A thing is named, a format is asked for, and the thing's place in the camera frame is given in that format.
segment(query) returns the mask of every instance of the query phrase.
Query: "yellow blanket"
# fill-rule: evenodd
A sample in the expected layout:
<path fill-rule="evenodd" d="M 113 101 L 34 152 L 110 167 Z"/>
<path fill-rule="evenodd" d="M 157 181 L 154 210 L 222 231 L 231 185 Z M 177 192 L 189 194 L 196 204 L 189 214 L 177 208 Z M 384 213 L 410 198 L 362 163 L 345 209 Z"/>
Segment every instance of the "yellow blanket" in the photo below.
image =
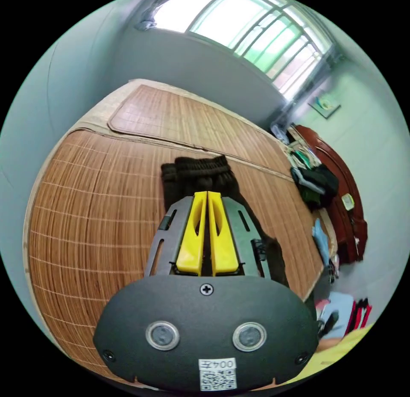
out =
<path fill-rule="evenodd" d="M 289 380 L 286 384 L 312 376 L 340 360 L 368 333 L 372 326 L 373 325 L 371 324 L 363 329 L 353 330 L 336 346 L 315 353 L 300 374 Z"/>

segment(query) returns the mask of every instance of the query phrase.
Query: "window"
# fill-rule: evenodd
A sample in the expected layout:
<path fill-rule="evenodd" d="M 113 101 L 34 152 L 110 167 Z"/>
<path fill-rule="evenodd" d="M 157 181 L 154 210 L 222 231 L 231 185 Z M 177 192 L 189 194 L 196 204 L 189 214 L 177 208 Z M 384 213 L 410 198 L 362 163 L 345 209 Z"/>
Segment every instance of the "window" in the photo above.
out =
<path fill-rule="evenodd" d="M 155 21 L 224 46 L 264 72 L 288 100 L 331 47 L 326 32 L 290 0 L 169 0 Z"/>

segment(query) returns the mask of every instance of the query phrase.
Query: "picture frame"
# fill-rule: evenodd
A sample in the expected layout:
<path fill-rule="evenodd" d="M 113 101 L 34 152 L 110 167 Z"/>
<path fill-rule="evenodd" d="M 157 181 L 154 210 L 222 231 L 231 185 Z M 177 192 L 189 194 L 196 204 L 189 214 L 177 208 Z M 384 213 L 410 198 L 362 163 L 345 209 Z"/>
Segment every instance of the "picture frame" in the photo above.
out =
<path fill-rule="evenodd" d="M 319 91 L 315 96 L 308 101 L 313 109 L 319 112 L 324 118 L 328 119 L 334 112 L 340 108 L 340 103 L 330 94 L 325 91 Z"/>

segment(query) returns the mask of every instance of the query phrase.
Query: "curtain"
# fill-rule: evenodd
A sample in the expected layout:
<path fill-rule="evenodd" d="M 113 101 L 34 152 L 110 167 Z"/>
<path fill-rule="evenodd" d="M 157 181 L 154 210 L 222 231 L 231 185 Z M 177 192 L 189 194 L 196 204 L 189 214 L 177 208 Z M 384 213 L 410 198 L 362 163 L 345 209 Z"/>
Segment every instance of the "curtain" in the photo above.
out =
<path fill-rule="evenodd" d="M 155 14 L 159 7 L 169 0 L 143 0 L 137 9 L 140 14 L 137 16 L 135 28 L 139 31 L 147 31 L 156 26 Z"/>

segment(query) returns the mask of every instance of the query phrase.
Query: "red wooden cabinet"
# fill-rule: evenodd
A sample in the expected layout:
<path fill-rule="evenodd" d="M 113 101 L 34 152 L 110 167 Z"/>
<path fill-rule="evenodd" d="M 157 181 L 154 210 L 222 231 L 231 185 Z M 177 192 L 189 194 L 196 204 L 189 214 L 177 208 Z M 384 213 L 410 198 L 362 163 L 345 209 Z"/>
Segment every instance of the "red wooden cabinet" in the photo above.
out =
<path fill-rule="evenodd" d="M 367 222 L 364 220 L 360 194 L 349 168 L 315 131 L 302 125 L 297 125 L 295 129 L 320 161 L 339 179 L 338 195 L 327 211 L 336 233 L 340 263 L 362 260 L 367 242 Z M 347 211 L 342 202 L 342 196 L 346 193 L 349 193 L 354 200 L 354 208 L 351 211 Z"/>

